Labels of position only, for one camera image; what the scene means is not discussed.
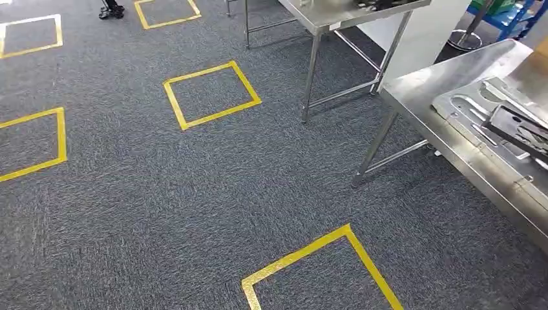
shoe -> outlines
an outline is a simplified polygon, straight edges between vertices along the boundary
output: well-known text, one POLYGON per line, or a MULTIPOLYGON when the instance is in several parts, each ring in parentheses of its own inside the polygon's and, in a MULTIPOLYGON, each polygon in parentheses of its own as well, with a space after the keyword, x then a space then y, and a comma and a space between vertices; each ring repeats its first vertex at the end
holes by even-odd
POLYGON ((112 10, 109 10, 107 7, 101 8, 101 13, 99 13, 100 19, 108 19, 110 17, 114 17, 116 19, 123 18, 123 11, 125 8, 121 5, 115 6, 112 10))
POLYGON ((112 9, 111 16, 117 19, 123 18, 123 11, 125 11, 125 8, 118 5, 112 9))

table top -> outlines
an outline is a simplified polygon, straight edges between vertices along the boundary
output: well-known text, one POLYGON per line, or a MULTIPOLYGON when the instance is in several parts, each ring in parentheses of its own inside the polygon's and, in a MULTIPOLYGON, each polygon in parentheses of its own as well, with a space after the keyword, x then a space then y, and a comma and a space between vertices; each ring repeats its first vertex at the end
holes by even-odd
MULTIPOLYGON (((511 39, 469 52, 385 83, 384 101, 404 116, 455 168, 548 253, 548 198, 527 177, 501 169, 432 107, 435 97, 485 78, 499 77, 537 104, 548 107, 548 66, 537 53, 511 39)), ((544 180, 548 182, 548 172, 544 180)))
POLYGON ((313 35, 344 29, 429 5, 431 0, 279 0, 313 35))

gray carpet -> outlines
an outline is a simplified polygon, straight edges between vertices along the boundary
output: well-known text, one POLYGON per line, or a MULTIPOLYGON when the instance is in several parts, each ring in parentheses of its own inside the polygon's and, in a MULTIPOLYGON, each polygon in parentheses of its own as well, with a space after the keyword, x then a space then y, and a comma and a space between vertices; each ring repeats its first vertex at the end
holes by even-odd
MULTIPOLYGON (((156 2, 149 23, 190 12, 156 2)), ((253 3, 254 25, 288 14, 253 3)), ((421 150, 349 187, 386 107, 356 93, 302 125, 301 26, 253 34, 246 50, 238 3, 228 18, 221 0, 196 0, 201 18, 151 30, 121 4, 109 21, 100 1, 0 5, 0 22, 61 14, 62 47, 0 59, 0 122, 64 107, 68 154, 0 183, 0 309, 249 309, 243 278, 347 223, 406 309, 547 309, 546 256, 443 158, 421 150), (182 131, 163 81, 230 60, 262 104, 182 131)), ((6 51, 43 44, 47 27, 8 27, 6 51)), ((314 96, 371 77, 328 37, 314 96)), ((230 71, 174 92, 189 120, 249 99, 230 71)), ((54 158, 55 125, 0 130, 0 171, 54 158)), ((418 139, 399 119, 380 156, 418 139)), ((389 309, 345 239, 255 290, 265 310, 389 309)))

green box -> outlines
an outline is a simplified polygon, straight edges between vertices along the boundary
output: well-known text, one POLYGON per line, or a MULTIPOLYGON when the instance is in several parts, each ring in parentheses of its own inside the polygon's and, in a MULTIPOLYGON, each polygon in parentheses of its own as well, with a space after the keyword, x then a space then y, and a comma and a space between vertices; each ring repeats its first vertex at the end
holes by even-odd
MULTIPOLYGON (((474 8, 480 9, 484 3, 485 0, 472 0, 470 5, 474 8)), ((489 8, 489 11, 487 11, 487 15, 496 15, 502 12, 508 12, 515 4, 516 0, 495 0, 489 8)))

floor marking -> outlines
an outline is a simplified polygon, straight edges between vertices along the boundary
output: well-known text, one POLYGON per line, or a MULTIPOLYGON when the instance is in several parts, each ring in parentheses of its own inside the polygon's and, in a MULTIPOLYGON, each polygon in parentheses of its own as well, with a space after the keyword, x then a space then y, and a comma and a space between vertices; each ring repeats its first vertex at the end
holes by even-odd
POLYGON ((286 255, 280 260, 277 260, 276 262, 271 263, 270 265, 257 271, 251 276, 248 276, 247 278, 243 279, 242 288, 244 290, 244 293, 246 294, 246 297, 248 298, 248 303, 251 310, 261 310, 257 295, 255 294, 255 290, 253 289, 254 284, 276 273, 278 270, 281 270, 291 265, 297 260, 300 260, 301 258, 308 256, 314 253, 315 251, 318 251, 325 245, 328 245, 329 243, 332 243, 333 241, 339 238, 342 238, 343 236, 345 236, 348 239, 348 241, 350 241, 350 244, 352 245, 352 247, 354 248, 354 250, 360 257, 363 265, 367 268, 367 270, 369 271, 369 273, 371 274, 371 276, 373 277, 373 279, 375 280, 375 282, 381 289, 381 292, 383 292, 384 296, 388 300, 388 303, 392 306, 392 309, 403 310, 403 307, 399 303, 399 300, 394 295, 394 293, 392 292, 392 290, 386 283, 383 276, 381 276, 381 273, 379 272, 377 267, 375 267, 375 264, 373 263, 369 255, 367 255, 360 241, 356 238, 356 235, 354 235, 354 233, 350 229, 350 224, 346 224, 345 226, 342 226, 341 228, 338 228, 337 230, 330 232, 329 234, 303 247, 302 249, 286 255))
POLYGON ((185 17, 181 19, 176 19, 174 21, 167 21, 165 23, 149 25, 149 23, 147 22, 147 19, 145 18, 145 15, 143 14, 143 10, 141 9, 141 3, 153 2, 153 1, 154 0, 139 0, 134 2, 135 10, 137 11, 137 15, 139 15, 139 19, 141 20, 141 24, 143 25, 144 29, 152 29, 152 28, 158 28, 158 27, 163 27, 167 25, 173 25, 177 23, 183 23, 184 21, 190 21, 192 19, 196 19, 202 16, 200 13, 200 10, 196 6, 196 3, 194 3, 193 0, 187 0, 189 5, 194 10, 194 15, 192 15, 191 17, 185 17))
POLYGON ((60 47, 62 45, 63 45, 63 33, 61 31, 61 15, 59 15, 59 14, 29 18, 29 19, 24 19, 22 21, 12 21, 12 22, 9 22, 9 23, 0 24, 0 59, 13 57, 13 56, 20 56, 20 55, 24 55, 24 54, 28 54, 28 53, 33 53, 33 52, 38 52, 40 50, 47 50, 48 48, 60 47), (31 23, 33 21, 42 21, 44 19, 53 19, 55 21, 55 31, 56 31, 56 40, 57 40, 57 42, 55 42, 54 44, 46 45, 46 46, 29 48, 29 49, 26 49, 26 50, 20 50, 18 52, 12 52, 12 53, 8 53, 8 54, 4 54, 4 47, 5 47, 5 40, 6 40, 6 28, 8 26, 23 24, 23 23, 31 23))
POLYGON ((173 78, 168 79, 167 81, 165 81, 163 83, 163 87, 165 89, 165 93, 167 94, 167 98, 169 99, 169 102, 171 103, 171 107, 173 108, 173 112, 175 112, 175 116, 177 117, 177 120, 179 121, 179 125, 181 125, 182 130, 186 130, 186 129, 192 127, 192 126, 196 126, 196 125, 205 123, 207 121, 211 121, 213 119, 221 118, 221 117, 226 116, 228 114, 238 112, 240 110, 247 109, 247 108, 252 107, 254 105, 258 105, 259 103, 262 102, 261 99, 258 97, 257 93, 255 92, 255 90, 253 89, 253 87, 251 86, 251 83, 249 83, 249 81, 246 78, 246 76, 244 75, 244 73, 240 70, 240 68, 238 67, 236 62, 233 61, 233 60, 229 61, 228 63, 225 63, 224 65, 217 66, 215 68, 209 68, 209 69, 202 70, 202 71, 199 71, 199 72, 186 74, 184 76, 173 77, 173 78), (212 114, 212 115, 200 118, 200 119, 196 119, 194 121, 188 121, 187 122, 185 120, 184 116, 183 116, 183 112, 181 111, 181 107, 179 106, 179 103, 177 102, 177 99, 175 98, 175 94, 173 94, 173 90, 171 89, 171 83, 183 81, 185 79, 195 78, 197 76, 203 76, 204 74, 209 74, 209 73, 219 71, 219 70, 222 70, 222 69, 227 69, 227 68, 232 68, 236 72, 236 75, 238 76, 238 78, 240 78, 240 81, 244 84, 244 87, 248 91, 248 93, 251 96, 252 100, 250 102, 247 102, 247 103, 244 103, 244 104, 232 107, 232 108, 228 108, 224 111, 217 112, 215 114, 212 114))
POLYGON ((0 176, 0 182, 11 180, 20 176, 24 176, 31 172, 38 171, 58 163, 62 163, 67 160, 67 134, 65 132, 65 110, 62 107, 53 108, 51 110, 39 112, 33 115, 23 116, 22 118, 17 118, 12 121, 7 121, 5 123, 0 123, 0 129, 6 128, 8 126, 17 125, 32 119, 41 118, 43 116, 57 114, 57 158, 53 160, 48 160, 37 165, 33 165, 15 172, 11 172, 0 176))

